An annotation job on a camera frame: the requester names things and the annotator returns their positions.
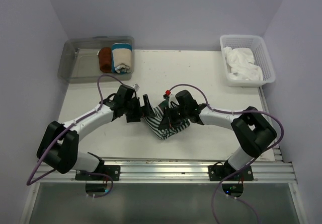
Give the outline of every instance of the white cloth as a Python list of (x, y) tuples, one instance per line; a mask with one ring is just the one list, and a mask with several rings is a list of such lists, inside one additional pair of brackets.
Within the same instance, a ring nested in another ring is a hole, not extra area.
[(223, 52), (226, 62), (231, 68), (229, 77), (233, 80), (262, 81), (262, 69), (254, 65), (254, 55), (251, 49), (225, 47)]

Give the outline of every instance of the clear plastic container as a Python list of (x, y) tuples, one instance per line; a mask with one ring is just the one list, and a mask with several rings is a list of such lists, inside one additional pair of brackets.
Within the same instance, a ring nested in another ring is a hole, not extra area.
[[(115, 43), (128, 43), (132, 46), (132, 68), (130, 73), (110, 74), (113, 74), (121, 81), (131, 79), (134, 72), (134, 39), (129, 36), (99, 36), (67, 40), (60, 59), (58, 77), (68, 83), (96, 82), (97, 78), (104, 74), (100, 71), (98, 52), (101, 48), (111, 47)], [(102, 81), (115, 81), (115, 79), (105, 77), (102, 78)]]
[[(275, 72), (271, 58), (268, 54), (266, 44), (262, 37), (255, 35), (222, 35), (220, 37), (220, 47), (223, 57), (227, 84), (231, 87), (260, 87), (266, 83), (275, 81)], [(226, 63), (226, 57), (223, 52), (225, 47), (249, 48), (254, 54), (255, 65), (258, 65), (263, 71), (263, 81), (243, 81), (230, 78), (230, 66)]]

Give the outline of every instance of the white wall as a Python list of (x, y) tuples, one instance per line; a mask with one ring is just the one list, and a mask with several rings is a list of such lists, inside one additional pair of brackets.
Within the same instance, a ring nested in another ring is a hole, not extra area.
[(263, 35), (282, 0), (51, 0), (70, 38), (130, 35), (136, 48), (219, 49), (222, 34)]
[(57, 79), (67, 40), (49, 0), (0, 0), (0, 222), (15, 224), (27, 177), (66, 87)]
[(310, 223), (322, 220), (322, 0), (284, 0), (265, 41), (276, 82), (265, 87), (285, 126), (281, 150), (292, 161)]

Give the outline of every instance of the black and white striped garment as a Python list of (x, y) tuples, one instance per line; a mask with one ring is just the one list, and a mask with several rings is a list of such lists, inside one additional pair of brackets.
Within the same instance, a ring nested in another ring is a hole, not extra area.
[(155, 135), (161, 139), (165, 140), (168, 137), (183, 131), (187, 127), (190, 126), (190, 122), (188, 119), (185, 119), (182, 121), (182, 123), (178, 127), (173, 127), (165, 130), (159, 130), (158, 127), (162, 121), (163, 118), (163, 110), (164, 110), (164, 105), (167, 105), (168, 101), (163, 101), (159, 106), (154, 107), (153, 111), (155, 113), (155, 117), (145, 117), (145, 122), (149, 125), (151, 130), (155, 133)]

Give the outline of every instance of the white table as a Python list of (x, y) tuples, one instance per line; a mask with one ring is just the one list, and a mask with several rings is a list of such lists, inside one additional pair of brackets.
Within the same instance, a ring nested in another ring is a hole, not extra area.
[[(135, 71), (128, 85), (139, 84), (140, 96), (148, 94), (154, 106), (163, 100), (165, 90), (179, 83), (201, 88), (212, 107), (245, 109), (254, 106), (262, 110), (257, 88), (228, 87), (223, 74), (221, 52), (136, 50)], [(116, 92), (118, 82), (101, 83), (103, 96)], [(194, 89), (189, 90), (198, 103), (204, 99)], [(61, 109), (59, 122), (74, 119), (93, 109), (99, 102), (96, 83), (70, 84)], [(101, 157), (226, 160), (239, 146), (235, 134), (216, 126), (191, 124), (189, 128), (165, 141), (158, 140), (144, 121), (126, 123), (125, 117), (104, 125), (79, 143), (79, 150)], [(259, 161), (274, 161), (272, 150)]]

